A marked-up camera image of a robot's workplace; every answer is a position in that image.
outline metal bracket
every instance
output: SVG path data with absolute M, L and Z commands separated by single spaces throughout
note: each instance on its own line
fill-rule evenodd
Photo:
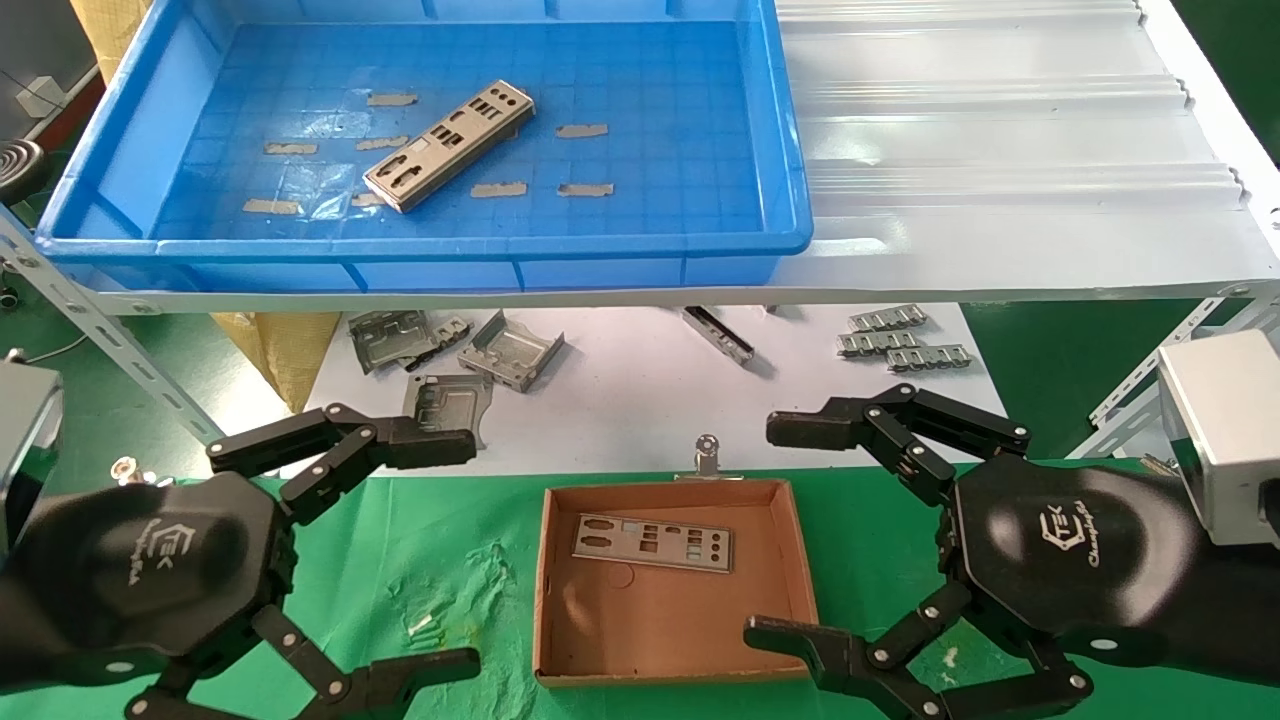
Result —
M 719 322 L 710 310 L 700 305 L 690 305 L 681 309 L 680 316 L 689 323 L 689 327 L 698 331 L 698 334 L 707 338 L 716 350 L 719 350 L 730 360 L 739 365 L 746 365 L 755 357 L 755 348 L 741 336 L 728 329 L 728 325 Z
M 424 430 L 471 430 L 476 448 L 480 420 L 493 402 L 493 380 L 486 375 L 412 375 L 404 392 L 404 415 Z
M 476 332 L 471 345 L 462 348 L 458 364 L 516 392 L 525 392 L 563 345 L 564 333 L 556 340 L 543 340 L 498 310 Z
M 689 480 L 741 480 L 742 475 L 724 475 L 719 471 L 719 439 L 713 434 L 699 436 L 694 443 L 694 474 L 676 473 L 676 482 Z

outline floor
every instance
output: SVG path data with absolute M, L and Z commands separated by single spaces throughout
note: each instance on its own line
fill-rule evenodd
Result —
M 1272 0 L 1179 0 L 1184 19 L 1251 127 L 1280 158 L 1280 64 L 1267 58 L 1280 31 Z M 38 213 L 46 199 L 32 199 Z M 0 346 L 28 355 L 61 347 L 76 328 L 20 278 L 20 311 L 0 315 Z M 1036 457 L 1062 457 L 1091 428 L 1088 413 L 1194 301 L 1021 302 L 964 306 L 979 352 L 1010 416 L 1028 424 Z M 1240 305 L 1225 306 L 1222 313 Z M 236 430 L 283 413 L 270 387 L 204 315 L 131 318 L 125 324 L 192 395 Z M 134 455 L 148 468 L 202 474 L 200 447 L 95 346 L 50 359 L 68 388 L 69 445 L 61 487 L 100 486 L 110 464 Z

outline sheet metal part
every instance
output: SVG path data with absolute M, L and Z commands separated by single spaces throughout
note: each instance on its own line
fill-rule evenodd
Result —
M 888 369 L 895 373 L 968 368 L 973 363 L 973 356 L 963 345 L 890 350 L 884 359 L 888 363 Z
M 755 357 L 755 348 L 751 347 L 751 343 L 728 329 L 728 325 L 712 315 L 710 310 L 700 305 L 690 305 L 680 310 L 680 316 L 689 323 L 689 327 L 698 331 L 698 334 L 707 338 L 716 350 L 739 365 L 746 365 L 751 357 Z
M 462 348 L 458 363 L 516 392 L 526 392 L 563 345 L 564 333 L 543 340 L 498 310 Z
M 367 375 L 402 357 L 416 359 L 436 343 L 421 310 L 366 313 L 351 319 L 356 360 Z
M 493 380 L 486 375 L 410 375 L 404 392 L 404 415 L 424 430 L 471 430 L 476 447 L 480 420 L 493 402 Z
M 900 331 L 902 328 L 923 325 L 928 319 L 929 316 L 924 314 L 924 310 L 920 310 L 919 305 L 911 302 L 910 305 L 896 305 L 893 307 L 884 307 L 883 310 L 854 315 L 849 318 L 849 329 L 855 333 Z
M 399 363 L 406 370 L 412 373 L 413 370 L 421 368 L 431 357 L 435 357 L 461 342 L 468 334 L 471 334 L 471 323 L 458 316 L 449 318 L 444 322 L 444 324 L 431 328 L 431 333 L 425 341 L 425 345 L 429 345 L 430 347 L 419 352 L 416 357 L 401 357 Z
M 733 532 L 584 512 L 573 536 L 573 557 L 728 574 Z
M 399 213 L 513 136 L 534 117 L 534 100 L 503 81 L 440 119 L 365 173 L 365 184 Z
M 920 341 L 910 331 L 882 333 L 851 333 L 836 336 L 836 355 L 841 357 L 868 357 L 884 355 L 890 350 L 920 347 Z

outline logo on robotic hand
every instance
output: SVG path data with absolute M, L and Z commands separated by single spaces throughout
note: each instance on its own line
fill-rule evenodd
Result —
M 173 569 L 173 559 L 187 555 L 191 550 L 191 538 L 196 536 L 195 528 L 188 528 L 182 523 L 174 523 L 168 528 L 151 532 L 163 520 L 152 518 L 147 520 L 142 534 L 133 541 L 133 553 L 129 556 L 129 587 L 138 584 L 142 579 L 142 569 L 147 560 L 159 557 L 156 569 Z
M 1098 528 L 1084 501 L 1076 500 L 1075 512 L 1070 515 L 1062 512 L 1061 505 L 1046 507 L 1048 512 L 1041 512 L 1041 536 L 1064 552 L 1089 541 L 1089 565 L 1097 568 L 1102 562 L 1098 553 Z

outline grid pattern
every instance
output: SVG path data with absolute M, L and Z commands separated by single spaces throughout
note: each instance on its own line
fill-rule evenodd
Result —
M 411 214 L 357 208 L 361 174 L 493 82 L 536 102 L 500 143 Z M 370 92 L 413 92 L 370 108 Z M 562 124 L 607 123 L 593 138 Z M 266 155 L 265 142 L 316 143 Z M 475 183 L 524 181 L 521 197 L 472 199 Z M 559 197 L 561 183 L 613 183 Z M 250 214 L 294 201 L 296 217 Z M 733 23 L 244 26 L 187 147 L 154 237 L 556 237 L 758 232 L 760 199 Z

